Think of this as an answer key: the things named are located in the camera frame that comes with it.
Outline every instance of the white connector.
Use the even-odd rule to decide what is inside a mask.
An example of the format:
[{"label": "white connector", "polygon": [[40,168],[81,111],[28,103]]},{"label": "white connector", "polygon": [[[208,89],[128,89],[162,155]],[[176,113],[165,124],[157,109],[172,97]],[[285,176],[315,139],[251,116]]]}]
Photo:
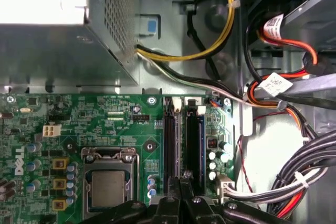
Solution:
[{"label": "white connector", "polygon": [[60,136],[61,135],[61,128],[62,125],[44,125],[43,126],[43,137],[54,137],[54,136]]}]

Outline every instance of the white label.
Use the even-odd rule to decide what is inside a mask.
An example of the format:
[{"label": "white label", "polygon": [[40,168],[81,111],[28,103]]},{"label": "white label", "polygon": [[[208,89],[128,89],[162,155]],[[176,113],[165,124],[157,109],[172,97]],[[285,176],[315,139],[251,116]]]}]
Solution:
[{"label": "white label", "polygon": [[15,155],[16,161],[15,161],[15,176],[22,176],[23,175],[23,165],[25,162],[23,161],[25,157],[25,147],[22,146],[19,149],[16,149],[15,152],[17,155]]},{"label": "white label", "polygon": [[286,80],[277,73],[272,73],[266,80],[264,80],[259,87],[264,89],[271,96],[276,97],[279,93],[285,92],[292,87],[293,83]]},{"label": "white label", "polygon": [[280,14],[267,21],[264,25],[264,33],[268,35],[268,37],[274,39],[281,39],[280,26],[282,20],[283,20],[283,14]]}]

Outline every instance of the screw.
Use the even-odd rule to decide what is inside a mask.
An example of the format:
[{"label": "screw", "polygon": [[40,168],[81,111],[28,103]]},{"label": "screw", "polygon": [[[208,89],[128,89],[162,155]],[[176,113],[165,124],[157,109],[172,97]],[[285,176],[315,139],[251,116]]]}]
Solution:
[{"label": "screw", "polygon": [[237,209],[238,206],[235,203],[229,203],[229,204],[227,204],[227,207],[232,209],[232,210],[235,210],[235,209]]},{"label": "screw", "polygon": [[86,156],[86,161],[87,162],[92,162],[94,160],[94,157],[92,155]]},{"label": "screw", "polygon": [[229,98],[225,98],[223,103],[225,106],[231,106],[231,100]]},{"label": "screw", "polygon": [[125,160],[127,162],[131,162],[133,160],[133,157],[131,155],[127,155],[127,156],[125,156]]},{"label": "screw", "polygon": [[156,104],[156,98],[155,97],[148,97],[147,102],[150,105],[154,105],[154,104]]},{"label": "screw", "polygon": [[13,102],[15,102],[15,98],[14,97],[7,97],[7,102],[8,103],[13,103]]},{"label": "screw", "polygon": [[200,203],[201,202],[201,198],[199,197],[194,197],[193,198],[193,203]]}]

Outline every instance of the integrated circuit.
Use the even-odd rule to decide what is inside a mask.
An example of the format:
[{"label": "integrated circuit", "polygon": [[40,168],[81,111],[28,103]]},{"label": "integrated circuit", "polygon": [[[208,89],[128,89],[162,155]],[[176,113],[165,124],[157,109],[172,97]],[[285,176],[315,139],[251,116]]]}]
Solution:
[{"label": "integrated circuit", "polygon": [[114,207],[124,202],[125,172],[92,172],[92,207]]}]

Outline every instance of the capacitor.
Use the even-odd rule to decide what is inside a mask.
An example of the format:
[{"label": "capacitor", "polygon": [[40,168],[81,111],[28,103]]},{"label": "capacitor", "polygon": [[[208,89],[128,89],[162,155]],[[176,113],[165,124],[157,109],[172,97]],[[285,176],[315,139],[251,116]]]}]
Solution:
[{"label": "capacitor", "polygon": [[68,172],[74,172],[76,170],[76,166],[77,166],[77,164],[75,162],[72,162],[71,164],[69,164],[67,166],[67,171]]},{"label": "capacitor", "polygon": [[29,183],[26,187],[26,191],[28,193],[33,193],[34,191],[38,190],[41,186],[41,182],[38,180],[33,180],[31,183]]},{"label": "capacitor", "polygon": [[209,168],[210,168],[210,170],[214,170],[214,169],[216,169],[216,163],[215,162],[210,162],[209,163]]},{"label": "capacitor", "polygon": [[34,153],[38,152],[42,147],[41,143],[32,143],[27,145],[27,152]]},{"label": "capacitor", "polygon": [[7,182],[6,184],[0,186],[0,194],[10,190],[15,185],[16,185],[15,180],[11,180],[11,181]]},{"label": "capacitor", "polygon": [[223,163],[227,163],[229,160],[230,160],[230,155],[228,154],[228,153],[222,153],[221,155],[220,155],[221,157],[221,161],[223,162]]},{"label": "capacitor", "polygon": [[211,181],[213,181],[215,178],[216,178],[216,173],[215,172],[209,172],[209,179],[211,180]]},{"label": "capacitor", "polygon": [[224,152],[227,152],[227,153],[231,153],[232,150],[233,150],[233,147],[230,143],[227,143],[227,142],[221,142],[219,144],[220,148],[222,148],[224,150]]},{"label": "capacitor", "polygon": [[69,197],[66,199],[66,203],[68,206],[72,205],[75,202],[75,199],[72,197]]},{"label": "capacitor", "polygon": [[36,169],[39,169],[40,166],[41,166],[41,161],[38,159],[34,160],[33,162],[28,162],[27,171],[33,172]]},{"label": "capacitor", "polygon": [[67,181],[67,188],[73,188],[75,186],[75,183],[71,180]]},{"label": "capacitor", "polygon": [[71,188],[68,188],[65,191],[65,194],[66,194],[66,196],[71,197],[71,196],[73,196],[75,194],[75,191],[73,189],[71,189]]},{"label": "capacitor", "polygon": [[210,160],[214,160],[216,158],[216,153],[209,152],[208,157],[209,157]]},{"label": "capacitor", "polygon": [[74,180],[76,174],[75,173],[67,173],[67,180]]},{"label": "capacitor", "polygon": [[152,197],[154,197],[155,195],[156,195],[156,190],[155,189],[150,189],[147,193],[147,197],[150,198],[150,199]]},{"label": "capacitor", "polygon": [[1,119],[12,119],[13,117],[14,115],[11,112],[0,112]]}]

